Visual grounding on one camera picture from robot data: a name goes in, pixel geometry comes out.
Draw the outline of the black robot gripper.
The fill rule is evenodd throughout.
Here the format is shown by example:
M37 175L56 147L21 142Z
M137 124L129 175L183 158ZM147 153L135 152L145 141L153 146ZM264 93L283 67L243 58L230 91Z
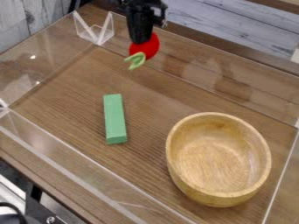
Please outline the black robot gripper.
M164 27L168 5L164 0L120 0L125 14L129 38L143 44L152 36L153 24Z

